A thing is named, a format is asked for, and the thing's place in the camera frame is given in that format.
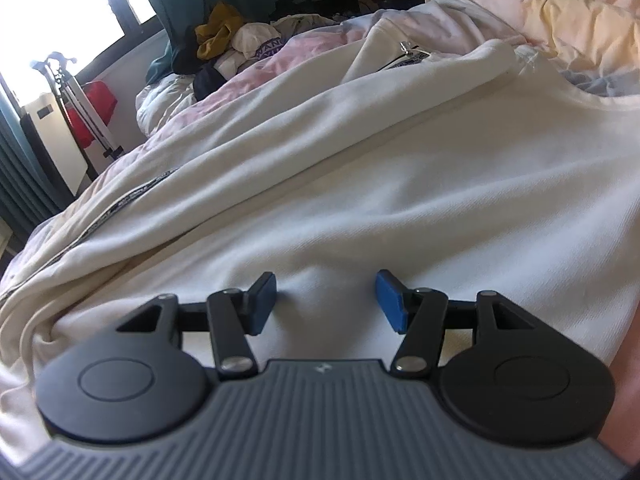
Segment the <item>white zip-up jacket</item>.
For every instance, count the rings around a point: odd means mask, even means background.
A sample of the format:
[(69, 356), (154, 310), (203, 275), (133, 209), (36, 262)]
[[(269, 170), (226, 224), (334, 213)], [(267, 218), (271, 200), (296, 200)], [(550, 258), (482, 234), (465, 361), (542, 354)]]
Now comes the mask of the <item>white zip-up jacket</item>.
[(1, 283), (1, 449), (48, 436), (47, 362), (149, 299), (270, 271), (259, 359), (379, 358), (375, 273), (495, 289), (604, 362), (639, 302), (639, 101), (490, 40), (394, 67), (401, 32), (320, 54), (167, 130), (36, 229)]

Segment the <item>white rolled comforter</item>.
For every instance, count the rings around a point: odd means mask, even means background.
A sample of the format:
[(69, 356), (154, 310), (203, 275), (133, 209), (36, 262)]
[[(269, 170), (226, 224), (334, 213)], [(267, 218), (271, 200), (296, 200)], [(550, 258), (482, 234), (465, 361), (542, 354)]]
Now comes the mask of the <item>white rolled comforter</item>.
[(146, 138), (196, 102), (193, 81), (191, 75), (169, 74), (138, 93), (136, 119)]

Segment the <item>left blue curtain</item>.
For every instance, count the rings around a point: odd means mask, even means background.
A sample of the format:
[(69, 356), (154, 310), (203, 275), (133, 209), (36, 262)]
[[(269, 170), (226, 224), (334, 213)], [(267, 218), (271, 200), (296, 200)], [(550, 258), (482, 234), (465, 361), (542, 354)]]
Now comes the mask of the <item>left blue curtain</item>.
[(1, 218), (24, 246), (42, 222), (70, 201), (46, 175), (6, 92), (1, 90)]

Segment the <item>red cloth on stand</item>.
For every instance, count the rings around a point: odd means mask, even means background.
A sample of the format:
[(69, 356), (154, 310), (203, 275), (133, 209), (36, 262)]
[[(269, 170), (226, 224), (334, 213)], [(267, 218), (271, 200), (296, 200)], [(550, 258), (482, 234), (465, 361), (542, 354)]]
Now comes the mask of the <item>red cloth on stand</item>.
[[(87, 99), (98, 113), (99, 118), (101, 118), (104, 125), (107, 126), (111, 121), (117, 105), (116, 96), (114, 96), (110, 88), (100, 80), (84, 84), (82, 86), (82, 90), (84, 90)], [(73, 108), (72, 104), (66, 104), (66, 112), (68, 118), (70, 118), (75, 139), (78, 141), (81, 148), (88, 148), (93, 142), (94, 137), (80, 118), (78, 111)]]

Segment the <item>yellow garment on pile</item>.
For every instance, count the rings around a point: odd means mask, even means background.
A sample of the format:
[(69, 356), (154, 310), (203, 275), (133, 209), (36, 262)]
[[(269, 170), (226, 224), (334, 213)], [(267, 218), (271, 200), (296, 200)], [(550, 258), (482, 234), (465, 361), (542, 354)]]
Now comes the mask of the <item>yellow garment on pile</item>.
[(243, 25), (244, 18), (234, 6), (218, 2), (210, 12), (207, 22), (194, 28), (198, 59), (210, 61), (224, 54)]

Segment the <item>garment steamer stand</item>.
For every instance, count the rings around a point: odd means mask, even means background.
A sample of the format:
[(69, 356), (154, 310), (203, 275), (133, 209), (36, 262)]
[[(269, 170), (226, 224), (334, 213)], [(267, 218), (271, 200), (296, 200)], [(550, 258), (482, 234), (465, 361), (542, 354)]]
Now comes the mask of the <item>garment steamer stand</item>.
[(110, 129), (104, 125), (102, 119), (87, 99), (82, 85), (70, 72), (68, 66), (75, 64), (76, 58), (66, 58), (61, 52), (51, 52), (43, 61), (34, 61), (30, 67), (40, 73), (47, 81), (66, 124), (72, 131), (72, 124), (66, 112), (66, 104), (70, 103), (78, 111), (82, 121), (94, 137), (93, 143), (98, 144), (102, 156), (116, 160), (124, 154), (124, 148), (115, 140)]

